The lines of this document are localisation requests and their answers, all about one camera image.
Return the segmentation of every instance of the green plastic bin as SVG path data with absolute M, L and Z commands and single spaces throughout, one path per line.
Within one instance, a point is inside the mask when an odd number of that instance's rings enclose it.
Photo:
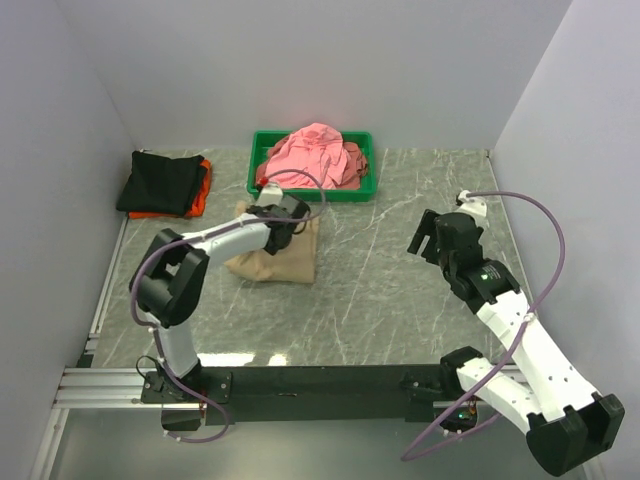
M 258 130 L 253 136 L 253 150 L 249 164 L 249 177 L 247 178 L 247 191 L 258 198 L 258 189 L 255 185 L 256 169 L 267 160 L 267 150 L 273 147 L 279 140 L 289 135 L 286 130 Z M 345 142 L 353 142 L 369 162 L 369 172 L 360 181 L 358 190 L 326 190 L 327 200 L 330 202 L 368 202 L 376 194 L 376 164 L 373 155 L 373 139 L 368 132 L 341 132 Z M 319 202 L 320 192 L 317 189 L 295 188 L 286 190 L 302 200 Z

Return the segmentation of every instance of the pink towel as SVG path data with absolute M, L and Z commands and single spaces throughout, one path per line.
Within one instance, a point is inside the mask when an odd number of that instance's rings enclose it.
M 337 130 L 314 123 L 289 135 L 288 140 L 267 165 L 265 174 L 296 168 L 313 175 L 322 188 L 331 190 L 342 183 L 349 153 L 342 145 L 342 135 Z M 303 175 L 283 173 L 274 178 L 282 188 L 317 188 Z

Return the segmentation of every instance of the marble surface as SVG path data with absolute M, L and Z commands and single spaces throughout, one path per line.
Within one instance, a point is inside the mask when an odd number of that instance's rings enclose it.
M 202 154 L 214 166 L 203 217 L 128 222 L 93 367 L 131 367 L 155 354 L 151 336 L 133 323 L 128 282 L 155 234 L 209 228 L 233 218 L 248 200 L 248 149 L 159 151 Z M 205 365 L 352 365 L 437 363 L 471 345 L 491 359 L 503 351 L 440 270 L 406 253 L 425 208 L 455 208 L 463 189 L 496 188 L 484 150 L 388 149 L 376 152 L 378 194 L 366 204 L 333 204 L 321 218 L 313 285 L 254 283 L 212 269 L 191 317 Z M 499 198 L 490 198 L 485 255 L 524 273 Z

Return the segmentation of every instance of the folded black cloth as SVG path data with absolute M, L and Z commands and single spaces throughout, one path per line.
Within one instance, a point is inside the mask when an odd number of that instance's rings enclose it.
M 121 212 L 151 212 L 184 216 L 198 194 L 204 157 L 167 158 L 144 152 L 131 154 L 131 175 L 116 203 Z

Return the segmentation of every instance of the folded cloth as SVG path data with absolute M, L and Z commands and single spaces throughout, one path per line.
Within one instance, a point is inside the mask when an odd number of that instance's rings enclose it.
M 288 139 L 289 136 L 287 135 L 267 151 L 267 160 L 256 168 L 256 185 L 265 176 L 271 157 L 280 151 Z M 344 142 L 343 146 L 348 154 L 347 166 L 342 175 L 342 181 L 336 188 L 339 190 L 358 190 L 360 188 L 360 179 L 369 172 L 369 162 L 367 162 L 367 158 L 356 143 Z
M 280 150 L 273 154 L 265 174 L 295 168 L 315 177 L 322 188 L 335 189 L 342 182 L 348 153 L 342 135 L 336 129 L 313 123 L 289 135 Z M 282 188 L 317 188 L 309 178 L 298 173 L 283 173 L 274 179 Z
M 246 202 L 236 205 L 236 217 L 247 209 Z M 275 255 L 256 250 L 233 257 L 225 266 L 235 275 L 258 282 L 313 283 L 316 273 L 316 245 L 320 219 L 314 218 L 298 227 L 291 243 Z
M 184 216 L 191 208 L 207 169 L 204 158 L 171 159 L 150 153 L 131 154 L 131 175 L 116 203 L 121 212 Z
M 200 166 L 207 169 L 204 179 L 202 180 L 202 184 L 200 185 L 200 190 L 196 195 L 196 198 L 193 200 L 191 204 L 191 208 L 184 215 L 186 218 L 191 217 L 201 217 L 204 213 L 204 209 L 207 206 L 207 195 L 209 195 L 209 191 L 211 190 L 211 172 L 212 166 L 211 162 L 206 158 L 202 159 L 200 162 Z M 178 215 L 168 215 L 166 213 L 153 213 L 153 212 L 129 212 L 129 218 L 148 218 L 148 217 L 177 217 Z

